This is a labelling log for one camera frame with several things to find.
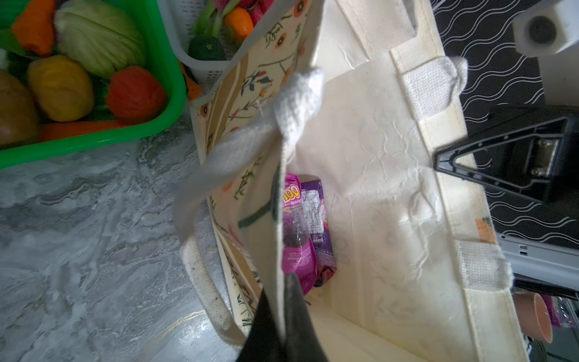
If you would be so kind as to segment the white plastic fruit basket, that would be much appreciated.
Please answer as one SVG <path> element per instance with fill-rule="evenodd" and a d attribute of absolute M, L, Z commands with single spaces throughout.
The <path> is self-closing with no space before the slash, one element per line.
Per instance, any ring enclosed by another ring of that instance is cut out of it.
<path fill-rule="evenodd" d="M 269 84 L 283 76 L 282 66 L 289 60 L 280 57 L 275 44 L 285 31 L 281 22 L 291 1 L 274 1 L 243 41 L 235 40 L 232 27 L 217 20 L 216 1 L 157 4 L 171 49 L 203 94 L 213 92 L 244 61 L 248 74 L 243 89 L 253 91 L 259 83 Z"/>

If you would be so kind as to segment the purple snack bag shelf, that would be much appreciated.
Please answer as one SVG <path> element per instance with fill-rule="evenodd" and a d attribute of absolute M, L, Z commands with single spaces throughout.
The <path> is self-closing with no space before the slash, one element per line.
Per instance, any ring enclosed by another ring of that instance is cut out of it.
<path fill-rule="evenodd" d="M 283 190 L 282 269 L 299 279 L 306 295 L 336 273 L 324 190 L 319 179 L 301 181 L 288 173 Z"/>

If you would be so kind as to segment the red tomato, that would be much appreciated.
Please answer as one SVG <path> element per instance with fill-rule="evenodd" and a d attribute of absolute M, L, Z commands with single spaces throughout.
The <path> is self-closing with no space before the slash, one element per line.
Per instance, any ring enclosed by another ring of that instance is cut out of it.
<path fill-rule="evenodd" d="M 161 83 L 142 67 L 129 66 L 111 77 L 106 105 L 117 119 L 142 124 L 159 116 L 166 103 Z"/>

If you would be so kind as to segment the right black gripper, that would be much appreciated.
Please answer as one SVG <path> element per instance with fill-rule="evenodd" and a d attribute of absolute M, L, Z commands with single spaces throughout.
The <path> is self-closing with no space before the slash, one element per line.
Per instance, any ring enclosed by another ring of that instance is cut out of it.
<path fill-rule="evenodd" d="M 497 106 L 488 131 L 434 156 L 434 169 L 535 202 L 575 202 L 578 108 Z"/>

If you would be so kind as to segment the brown potato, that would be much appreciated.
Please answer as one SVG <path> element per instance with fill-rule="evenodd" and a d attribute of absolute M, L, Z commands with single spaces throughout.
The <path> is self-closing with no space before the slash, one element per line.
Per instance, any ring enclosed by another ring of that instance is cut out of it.
<path fill-rule="evenodd" d="M 9 72 L 1 71 L 1 149 L 39 140 L 39 114 L 30 91 Z"/>

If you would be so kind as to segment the green plastic basket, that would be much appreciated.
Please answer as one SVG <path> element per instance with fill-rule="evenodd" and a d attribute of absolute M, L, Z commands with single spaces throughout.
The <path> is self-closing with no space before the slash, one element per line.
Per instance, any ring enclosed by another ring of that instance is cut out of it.
<path fill-rule="evenodd" d="M 149 137 L 169 128 L 180 117 L 186 101 L 185 81 L 175 57 L 156 1 L 113 1 L 124 9 L 143 31 L 148 45 L 146 69 L 157 78 L 167 93 L 167 105 L 156 119 L 141 125 L 125 126 L 78 137 L 35 143 L 1 151 L 1 168 L 40 161 L 60 155 L 125 143 Z"/>

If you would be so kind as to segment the yellow potato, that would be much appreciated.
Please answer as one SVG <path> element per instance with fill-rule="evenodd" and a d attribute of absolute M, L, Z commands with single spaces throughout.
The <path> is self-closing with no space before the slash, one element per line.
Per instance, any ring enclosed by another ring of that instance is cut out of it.
<path fill-rule="evenodd" d="M 34 60 L 27 81 L 43 113 L 54 122 L 75 122 L 94 108 L 93 84 L 88 72 L 64 55 Z"/>

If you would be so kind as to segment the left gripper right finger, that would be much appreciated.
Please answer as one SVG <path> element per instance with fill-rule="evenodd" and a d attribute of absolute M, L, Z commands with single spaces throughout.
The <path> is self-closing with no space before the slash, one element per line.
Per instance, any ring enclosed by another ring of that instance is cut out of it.
<path fill-rule="evenodd" d="M 296 274 L 284 276 L 285 361 L 328 361 L 315 333 Z"/>

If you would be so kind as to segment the cream canvas tote bag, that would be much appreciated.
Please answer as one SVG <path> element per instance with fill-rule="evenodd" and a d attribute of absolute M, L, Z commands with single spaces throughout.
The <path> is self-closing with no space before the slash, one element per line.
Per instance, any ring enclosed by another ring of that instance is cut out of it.
<path fill-rule="evenodd" d="M 176 196 L 185 270 L 241 351 L 265 291 L 285 342 L 283 181 L 321 180 L 336 274 L 304 297 L 331 361 L 526 361 L 513 273 L 480 187 L 435 173 L 466 133 L 466 63 L 426 1 L 291 1 L 283 76 L 247 61 L 191 107 L 200 165 Z"/>

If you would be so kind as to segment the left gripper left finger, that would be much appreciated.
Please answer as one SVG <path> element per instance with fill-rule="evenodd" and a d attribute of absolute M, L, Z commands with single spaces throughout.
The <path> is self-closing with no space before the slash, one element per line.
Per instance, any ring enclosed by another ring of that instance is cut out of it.
<path fill-rule="evenodd" d="M 284 347 L 277 332 L 265 291 L 259 299 L 253 325 L 236 362 L 285 361 Z"/>

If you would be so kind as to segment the orange carrot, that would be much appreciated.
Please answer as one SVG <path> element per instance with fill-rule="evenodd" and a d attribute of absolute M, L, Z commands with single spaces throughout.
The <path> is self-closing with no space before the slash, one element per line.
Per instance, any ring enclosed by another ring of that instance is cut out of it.
<path fill-rule="evenodd" d="M 11 26 L 20 46 L 40 57 L 53 53 L 55 0 L 30 1 Z"/>

